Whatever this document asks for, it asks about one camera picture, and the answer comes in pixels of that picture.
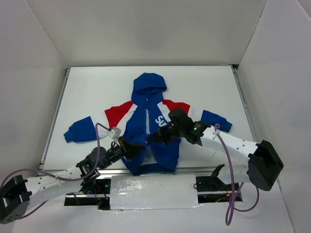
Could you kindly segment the blue red white hooded jacket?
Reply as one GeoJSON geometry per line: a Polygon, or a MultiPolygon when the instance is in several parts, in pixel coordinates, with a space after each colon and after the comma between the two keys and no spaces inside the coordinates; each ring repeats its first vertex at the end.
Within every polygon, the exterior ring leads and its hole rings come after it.
{"type": "Polygon", "coordinates": [[[231,130],[232,123],[210,111],[195,108],[184,102],[164,99],[163,92],[166,89],[162,76],[155,73],[141,74],[134,80],[130,101],[74,122],[64,133],[66,142],[84,143],[107,136],[108,130],[95,131],[96,123],[109,128],[117,127],[126,141],[145,145],[145,150],[131,161],[122,159],[132,175],[175,172],[181,140],[175,139],[167,146],[145,140],[148,135],[168,124],[170,111],[176,108],[183,109],[193,121],[201,120],[212,126],[219,124],[220,130],[224,132],[231,130]]]}

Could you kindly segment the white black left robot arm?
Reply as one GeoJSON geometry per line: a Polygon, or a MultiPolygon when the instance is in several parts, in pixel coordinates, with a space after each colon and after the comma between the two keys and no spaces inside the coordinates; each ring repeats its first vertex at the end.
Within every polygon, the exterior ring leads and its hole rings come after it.
{"type": "Polygon", "coordinates": [[[144,145],[130,143],[119,138],[111,143],[110,149],[96,147],[85,159],[63,171],[48,175],[43,170],[41,176],[23,178],[20,173],[9,175],[0,187],[0,222],[12,223],[22,219],[33,207],[58,196],[95,189],[99,170],[103,170],[124,158],[132,160],[145,149],[144,145]]]}

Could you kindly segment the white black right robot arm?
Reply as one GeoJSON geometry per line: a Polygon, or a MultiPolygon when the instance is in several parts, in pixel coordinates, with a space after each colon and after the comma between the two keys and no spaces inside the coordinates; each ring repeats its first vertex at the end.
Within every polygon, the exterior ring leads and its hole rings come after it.
{"type": "Polygon", "coordinates": [[[147,141],[169,145],[177,138],[184,138],[193,145],[212,148],[227,153],[241,165],[218,166],[211,178],[212,186],[224,189],[232,178],[239,183],[252,183],[263,191],[270,191],[284,168],[273,145],[262,140],[260,143],[246,141],[220,131],[203,121],[193,121],[184,110],[177,108],[168,114],[170,122],[147,137],[147,141]]]}

